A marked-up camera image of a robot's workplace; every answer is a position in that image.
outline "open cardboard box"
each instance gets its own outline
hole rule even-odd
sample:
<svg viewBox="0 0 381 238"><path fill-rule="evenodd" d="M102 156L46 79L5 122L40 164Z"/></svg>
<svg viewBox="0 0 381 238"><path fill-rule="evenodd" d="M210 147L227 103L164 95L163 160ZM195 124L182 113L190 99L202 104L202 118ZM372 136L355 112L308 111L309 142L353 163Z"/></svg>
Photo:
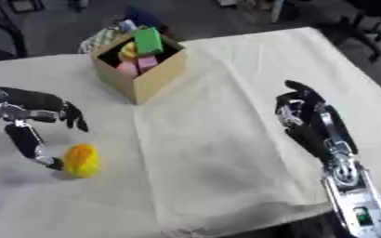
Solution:
<svg viewBox="0 0 381 238"><path fill-rule="evenodd" d="M143 103L185 69L184 47L164 35L162 39L164 52L156 56L159 65L135 79L128 78L115 69L120 63L117 54L121 47L134 41L131 34L120 36L111 44L98 48L93 52L92 60L99 79L123 93L132 103Z"/></svg>

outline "office chair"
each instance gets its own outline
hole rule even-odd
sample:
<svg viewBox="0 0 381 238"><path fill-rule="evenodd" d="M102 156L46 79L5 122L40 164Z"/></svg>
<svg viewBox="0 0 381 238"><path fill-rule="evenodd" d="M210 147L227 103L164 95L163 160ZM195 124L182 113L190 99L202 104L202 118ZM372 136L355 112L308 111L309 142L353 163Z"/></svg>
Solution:
<svg viewBox="0 0 381 238"><path fill-rule="evenodd" d="M368 46L373 54L369 58L371 62L377 61L381 57L381 49L377 45L381 41L381 0L346 0L359 10L353 20L342 17L341 21L336 24L317 24L316 27L324 33L339 32L341 37L335 40L335 45L343 43L348 38L354 38L364 45ZM378 17L380 21L373 27L360 26L365 17Z"/></svg>
<svg viewBox="0 0 381 238"><path fill-rule="evenodd" d="M26 58L28 56L24 43L24 36L21 30L14 23L0 15L0 29L8 33L13 41L15 53L6 52L0 49L0 60L13 60Z"/></svg>

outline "white tablecloth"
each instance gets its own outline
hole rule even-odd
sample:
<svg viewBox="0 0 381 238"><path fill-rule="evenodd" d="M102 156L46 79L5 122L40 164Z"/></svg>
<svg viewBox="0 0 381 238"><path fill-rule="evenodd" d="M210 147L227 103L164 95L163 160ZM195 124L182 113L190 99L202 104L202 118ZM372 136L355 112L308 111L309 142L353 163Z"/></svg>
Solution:
<svg viewBox="0 0 381 238"><path fill-rule="evenodd" d="M187 69L133 106L87 56L0 62L0 86L54 93L91 131L33 123L51 153L94 144L101 170L69 179L21 158L0 123L0 237L214 237L328 210L321 165L274 115L285 79L344 118L381 191L381 88L319 33L298 29L186 42Z"/></svg>

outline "yellow toy ball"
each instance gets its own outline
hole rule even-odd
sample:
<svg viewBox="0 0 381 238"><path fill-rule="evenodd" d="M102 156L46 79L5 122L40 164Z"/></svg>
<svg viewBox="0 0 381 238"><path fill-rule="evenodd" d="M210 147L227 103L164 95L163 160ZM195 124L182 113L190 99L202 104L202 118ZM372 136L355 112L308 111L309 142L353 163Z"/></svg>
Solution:
<svg viewBox="0 0 381 238"><path fill-rule="evenodd" d="M63 156L63 170L79 178L88 178L99 169L97 150L89 144L72 146Z"/></svg>

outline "robotic hand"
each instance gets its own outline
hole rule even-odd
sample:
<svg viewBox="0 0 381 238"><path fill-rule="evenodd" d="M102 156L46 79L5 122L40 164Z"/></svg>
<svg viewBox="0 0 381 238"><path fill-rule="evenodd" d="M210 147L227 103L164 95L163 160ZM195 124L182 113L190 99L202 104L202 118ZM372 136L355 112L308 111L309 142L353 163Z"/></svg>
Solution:
<svg viewBox="0 0 381 238"><path fill-rule="evenodd" d="M0 86L0 119L10 122L5 131L27 158L46 167L61 170L60 159L44 155L44 141L27 120L55 123L66 121L68 128L76 125L88 131L82 112L69 101L55 95Z"/></svg>
<svg viewBox="0 0 381 238"><path fill-rule="evenodd" d="M381 237L381 196L356 159L358 148L334 107L312 88L277 97L276 114L289 137L322 162L322 185L346 236Z"/></svg>

